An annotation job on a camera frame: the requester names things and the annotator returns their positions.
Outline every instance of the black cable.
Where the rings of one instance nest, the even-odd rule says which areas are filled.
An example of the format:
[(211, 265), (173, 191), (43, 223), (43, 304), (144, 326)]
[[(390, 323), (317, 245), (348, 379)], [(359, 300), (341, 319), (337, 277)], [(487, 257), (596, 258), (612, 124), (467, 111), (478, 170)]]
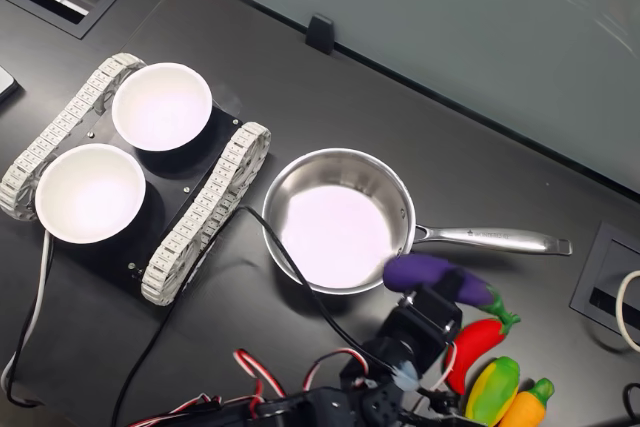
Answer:
[(336, 333), (342, 338), (342, 340), (344, 340), (347, 344), (349, 344), (353, 349), (357, 350), (358, 353), (360, 353), (367, 360), (370, 360), (371, 362), (373, 362), (374, 364), (378, 365), (379, 367), (382, 367), (383, 369), (387, 370), (388, 372), (393, 372), (393, 367), (391, 367), (388, 363), (386, 363), (382, 359), (380, 359), (380, 358), (370, 354), (366, 350), (364, 350), (358, 341), (356, 341), (342, 327), (340, 327), (338, 325), (338, 323), (333, 319), (333, 316), (331, 315), (331, 313), (325, 307), (325, 305), (322, 302), (322, 300), (320, 300), (320, 297), (318, 297), (318, 294), (316, 293), (316, 291), (313, 290), (313, 288), (311, 287), (309, 282), (307, 282), (307, 279), (305, 279), (304, 275), (302, 275), (302, 272), (300, 272), (300, 269), (298, 268), (296, 263), (293, 261), (293, 259), (289, 255), (289, 252), (287, 252), (287, 249), (285, 249), (284, 245), (282, 245), (282, 242), (280, 242), (280, 239), (278, 238), (278, 235), (273, 231), (271, 226), (269, 224), (267, 224), (267, 221), (264, 220), (260, 216), (260, 214), (258, 214), (251, 207), (242, 206), (242, 207), (238, 208), (238, 210), (240, 210), (240, 209), (244, 209), (247, 212), (249, 212), (251, 215), (253, 215), (255, 217), (255, 219), (262, 225), (264, 230), (267, 231), (267, 234), (269, 234), (269, 237), (271, 237), (271, 240), (273, 240), (273, 242), (278, 247), (278, 250), (280, 251), (280, 253), (282, 253), (282, 255), (284, 255), (284, 258), (287, 260), (287, 263), (291, 266), (291, 268), (295, 272), (295, 274), (298, 277), (298, 280), (300, 281), (300, 283), (303, 285), (303, 287), (306, 289), (307, 293), (311, 296), (313, 301), (316, 303), (316, 307), (318, 308), (318, 310), (320, 311), (320, 313), (322, 314), (324, 319), (333, 328), (333, 330), (336, 331)]
[(624, 410), (627, 411), (627, 415), (633, 422), (640, 422), (640, 418), (638, 418), (637, 414), (634, 412), (633, 407), (631, 407), (631, 391), (633, 389), (640, 389), (640, 384), (631, 383), (627, 384), (622, 391), (622, 403), (624, 404)]
[[(54, 244), (55, 244), (55, 239), (53, 236), (51, 236), (51, 240), (49, 241), (49, 250), (47, 252), (47, 267), (46, 267), (46, 273), (45, 273), (45, 279), (44, 279), (45, 285), (47, 283), (47, 280), (49, 279), (49, 273), (51, 272), (51, 266), (53, 265)], [(7, 400), (11, 402), (13, 405), (17, 407), (22, 407), (23, 409), (33, 409), (34, 407), (38, 407), (39, 405), (42, 405), (41, 402), (38, 402), (36, 400), (21, 402), (19, 400), (14, 399), (12, 395), (13, 382), (16, 376), (16, 370), (18, 368), (18, 361), (20, 360), (20, 354), (22, 353), (22, 349), (24, 347), (24, 339), (27, 336), (27, 330), (29, 330), (29, 324), (31, 323), (31, 318), (33, 317), (33, 313), (36, 307), (36, 300), (37, 300), (37, 295), (36, 295), (36, 298), (33, 299), (33, 302), (31, 303), (31, 308), (29, 309), (29, 312), (27, 313), (27, 316), (24, 319), (24, 323), (22, 324), (22, 330), (20, 331), (20, 336), (18, 337), (18, 345), (16, 346), (16, 353), (14, 354), (15, 356), (13, 358), (13, 364), (11, 364), (11, 368), (7, 373)]]
[[(392, 372), (393, 371), (393, 367), (391, 367), (388, 363), (384, 362), (383, 360), (379, 359), (378, 357), (376, 357), (376, 356), (370, 354), (369, 352), (367, 352), (366, 350), (364, 350), (362, 348), (362, 346), (353, 337), (351, 337), (347, 332), (345, 332), (342, 329), (342, 327), (340, 327), (336, 323), (336, 321), (331, 316), (331, 313), (327, 310), (325, 305), (322, 303), (322, 300), (320, 300), (320, 297), (318, 297), (316, 292), (311, 288), (311, 285), (309, 285), (309, 282), (307, 282), (307, 279), (305, 279), (304, 275), (302, 275), (302, 272), (300, 272), (300, 269), (298, 268), (296, 263), (293, 261), (293, 259), (291, 258), (291, 256), (287, 252), (287, 249), (285, 249), (284, 245), (282, 245), (282, 242), (280, 242), (280, 239), (278, 238), (278, 235), (273, 231), (271, 226), (269, 224), (267, 224), (267, 222), (260, 216), (260, 214), (258, 214), (253, 208), (251, 208), (249, 206), (246, 206), (246, 205), (241, 205), (237, 209), (235, 209), (233, 212), (231, 212), (229, 217), (227, 217), (225, 219), (225, 221), (222, 223), (222, 225), (220, 225), (220, 227), (218, 228), (216, 233), (213, 235), (213, 237), (209, 241), (209, 246), (211, 244), (213, 244), (213, 242), (216, 240), (216, 238), (231, 223), (231, 221), (236, 216), (236, 214), (238, 212), (242, 211), (242, 210), (246, 210), (247, 212), (249, 212), (260, 223), (260, 225), (262, 225), (262, 227), (265, 229), (267, 234), (269, 234), (269, 237), (271, 237), (273, 242), (278, 247), (278, 250), (282, 253), (282, 255), (284, 255), (285, 259), (287, 260), (287, 262), (289, 263), (289, 265), (291, 266), (291, 268), (293, 269), (293, 271), (297, 275), (298, 279), (300, 280), (300, 283), (305, 288), (307, 293), (311, 296), (311, 298), (314, 300), (318, 310), (320, 311), (320, 313), (322, 314), (324, 319), (327, 321), (327, 323), (333, 328), (333, 330), (335, 330), (336, 333), (346, 343), (348, 343), (353, 349), (357, 350), (362, 356), (366, 357), (372, 363), (377, 364), (378, 366), (384, 368), (385, 370), (387, 370), (389, 372)], [(180, 284), (180, 288), (178, 289), (178, 292), (176, 293), (176, 295), (175, 295), (175, 297), (173, 299), (173, 302), (172, 302), (171, 306), (169, 307), (169, 311), (167, 312), (167, 315), (164, 317), (164, 319), (162, 319), (162, 322), (158, 326), (155, 334), (153, 334), (153, 337), (149, 341), (149, 344), (144, 349), (142, 354), (140, 354), (140, 357), (138, 358), (136, 363), (133, 365), (133, 367), (131, 368), (131, 371), (129, 372), (129, 375), (127, 375), (127, 378), (125, 379), (124, 383), (122, 384), (122, 388), (120, 389), (120, 393), (118, 394), (118, 399), (116, 400), (116, 403), (115, 403), (115, 405), (113, 407), (113, 413), (111, 415), (111, 427), (116, 427), (117, 422), (118, 422), (118, 415), (120, 413), (120, 409), (122, 407), (122, 403), (124, 401), (124, 397), (127, 394), (127, 390), (129, 389), (129, 386), (130, 386), (131, 382), (133, 381), (133, 378), (135, 377), (135, 375), (137, 374), (138, 370), (142, 366), (142, 363), (145, 361), (145, 359), (147, 358), (147, 356), (151, 352), (151, 349), (153, 349), (153, 346), (155, 345), (156, 341), (160, 337), (160, 334), (162, 333), (164, 327), (167, 325), (167, 322), (169, 321), (169, 318), (171, 317), (171, 314), (173, 313), (174, 309), (176, 308), (176, 305), (178, 305), (178, 301), (182, 297), (182, 293), (185, 290), (185, 287), (186, 287), (187, 283), (189, 282), (189, 280), (191, 279), (191, 276), (193, 275), (194, 269), (196, 268), (196, 266), (198, 265), (200, 260), (202, 260), (202, 257), (204, 255), (206, 255), (207, 251), (209, 250), (209, 246), (207, 246), (207, 248), (205, 248), (202, 252), (200, 252), (200, 254), (196, 258), (195, 262), (191, 266), (191, 269), (189, 270), (189, 272), (187, 272), (187, 275), (185, 276), (184, 280), (182, 281), (182, 284)]]

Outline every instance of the white wall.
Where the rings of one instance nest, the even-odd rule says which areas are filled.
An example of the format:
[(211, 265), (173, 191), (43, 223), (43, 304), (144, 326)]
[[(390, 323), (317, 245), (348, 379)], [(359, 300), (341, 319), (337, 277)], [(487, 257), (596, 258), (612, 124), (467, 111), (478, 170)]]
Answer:
[(254, 0), (640, 192), (640, 0)]

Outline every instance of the red pepper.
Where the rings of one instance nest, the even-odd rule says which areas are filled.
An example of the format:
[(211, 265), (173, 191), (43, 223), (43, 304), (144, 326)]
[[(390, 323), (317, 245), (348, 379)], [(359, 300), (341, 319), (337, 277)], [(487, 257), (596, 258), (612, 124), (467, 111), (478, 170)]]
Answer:
[[(520, 322), (520, 317), (512, 315), (503, 324), (498, 319), (484, 319), (473, 322), (463, 328), (457, 335), (455, 343), (457, 348), (456, 360), (453, 363), (453, 370), (447, 377), (447, 384), (454, 392), (463, 395), (465, 378), (467, 371), (478, 360), (493, 347), (502, 342), (511, 325)], [(445, 365), (449, 365), (452, 349), (447, 351)]]

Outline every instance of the pan handle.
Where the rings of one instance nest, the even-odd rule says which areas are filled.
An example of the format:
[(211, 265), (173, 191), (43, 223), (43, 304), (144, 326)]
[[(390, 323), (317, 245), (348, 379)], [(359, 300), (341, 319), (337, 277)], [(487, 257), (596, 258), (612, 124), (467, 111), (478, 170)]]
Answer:
[(422, 225), (416, 225), (416, 230), (423, 232), (424, 237), (416, 239), (414, 244), (439, 240), (526, 254), (571, 255), (573, 252), (571, 242), (566, 239), (528, 230), (491, 227), (437, 229)]

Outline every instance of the toy eggplant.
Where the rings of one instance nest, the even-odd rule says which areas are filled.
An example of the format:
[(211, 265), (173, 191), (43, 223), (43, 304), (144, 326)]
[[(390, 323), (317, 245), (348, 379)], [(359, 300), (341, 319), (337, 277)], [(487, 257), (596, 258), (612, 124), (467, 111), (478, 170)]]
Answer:
[(465, 417), (493, 427), (513, 403), (519, 382), (520, 367), (516, 361), (509, 357), (494, 360), (482, 371), (471, 389)]
[(506, 311), (500, 294), (493, 286), (447, 259), (426, 254), (400, 255), (387, 261), (382, 278), (387, 289), (404, 292), (418, 284), (433, 286), (453, 269), (459, 269), (464, 276), (456, 302), (495, 315), (504, 325), (511, 325), (520, 320)]

